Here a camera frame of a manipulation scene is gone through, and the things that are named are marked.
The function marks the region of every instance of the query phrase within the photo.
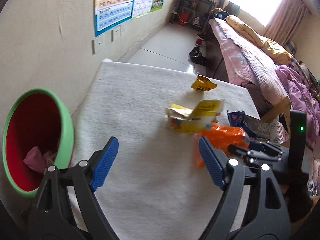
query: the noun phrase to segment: tiled floor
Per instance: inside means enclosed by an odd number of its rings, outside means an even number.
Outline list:
[[[205,75],[205,66],[194,64],[189,52],[195,46],[198,31],[177,24],[167,24],[157,32],[128,63],[162,67]],[[205,56],[205,43],[200,48]]]

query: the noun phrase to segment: shoe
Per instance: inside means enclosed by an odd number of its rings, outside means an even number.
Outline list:
[[[201,54],[199,47],[194,47],[189,53],[189,57],[196,56],[198,54]]]
[[[200,64],[205,66],[207,64],[207,58],[202,56],[201,54],[190,57],[190,60],[195,64]]]
[[[201,39],[202,41],[204,41],[204,38],[205,38],[204,34],[202,34],[202,33],[197,33],[196,36],[197,36],[199,39]]]
[[[202,44],[202,40],[201,39],[197,39],[196,42],[195,42],[195,45],[200,47]]]

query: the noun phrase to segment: metal screw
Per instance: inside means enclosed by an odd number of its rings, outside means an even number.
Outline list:
[[[48,171],[55,171],[56,170],[56,167],[54,165],[51,165],[49,168],[48,168]]]
[[[86,160],[83,160],[83,161],[80,161],[79,162],[79,166],[80,167],[85,167],[85,166],[87,166],[88,165],[88,161],[86,161]]]
[[[239,164],[239,162],[236,159],[230,159],[229,164],[232,166],[237,166]]]
[[[269,166],[268,164],[262,164],[262,165],[261,165],[261,168],[262,168],[264,171],[270,170],[270,166]]]

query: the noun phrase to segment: yellow snack wrapper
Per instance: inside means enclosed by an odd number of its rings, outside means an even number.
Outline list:
[[[184,133],[198,133],[209,130],[216,116],[223,111],[224,100],[203,100],[194,110],[171,104],[165,114],[168,126]]]
[[[191,88],[197,91],[209,91],[217,87],[217,84],[213,83],[209,78],[197,75],[196,80],[191,85]]]

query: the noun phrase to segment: white table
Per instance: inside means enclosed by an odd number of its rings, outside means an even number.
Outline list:
[[[192,135],[166,128],[170,103],[194,108],[203,99],[225,99],[226,110],[259,118],[245,88],[218,80],[208,92],[190,88],[196,76],[143,65],[102,62],[78,118],[72,165],[102,149],[111,136],[119,153],[96,197],[121,240],[198,239],[220,200],[206,168],[192,160]],[[243,193],[234,227],[244,215]],[[74,206],[76,198],[70,194]],[[74,208],[78,225],[84,228]]]

